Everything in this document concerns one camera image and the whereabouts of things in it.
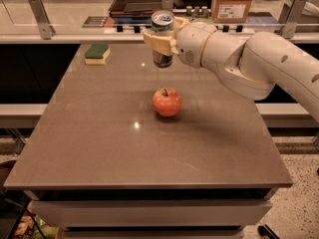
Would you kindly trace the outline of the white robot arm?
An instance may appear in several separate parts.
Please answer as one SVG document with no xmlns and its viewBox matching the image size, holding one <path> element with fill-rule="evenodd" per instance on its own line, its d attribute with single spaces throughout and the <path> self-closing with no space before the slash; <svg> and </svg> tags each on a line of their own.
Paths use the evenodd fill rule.
<svg viewBox="0 0 319 239">
<path fill-rule="evenodd" d="M 319 120 L 319 61 L 278 35 L 258 32 L 241 41 L 213 25 L 179 17 L 165 18 L 143 35 L 154 52 L 207 69 L 250 100 L 263 100 L 279 86 Z"/>
</svg>

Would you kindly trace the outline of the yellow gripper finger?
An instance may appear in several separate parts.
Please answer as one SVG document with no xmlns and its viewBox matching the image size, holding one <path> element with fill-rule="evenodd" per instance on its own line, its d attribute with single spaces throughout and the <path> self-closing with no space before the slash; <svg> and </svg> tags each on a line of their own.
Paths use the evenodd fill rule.
<svg viewBox="0 0 319 239">
<path fill-rule="evenodd" d="M 186 18 L 174 17 L 173 29 L 177 33 L 182 27 L 187 25 L 189 21 Z"/>
<path fill-rule="evenodd" d="M 174 31 L 155 32 L 153 30 L 143 31 L 144 42 L 154 51 L 171 56 L 178 53 Z"/>
</svg>

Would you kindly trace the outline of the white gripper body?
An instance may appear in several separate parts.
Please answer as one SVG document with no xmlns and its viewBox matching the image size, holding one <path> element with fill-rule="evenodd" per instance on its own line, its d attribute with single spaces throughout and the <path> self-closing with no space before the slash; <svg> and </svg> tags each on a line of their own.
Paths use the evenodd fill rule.
<svg viewBox="0 0 319 239">
<path fill-rule="evenodd" d="M 178 58 L 188 66 L 200 68 L 204 46 L 215 31 L 213 25 L 201 22 L 183 26 L 176 34 Z"/>
</svg>

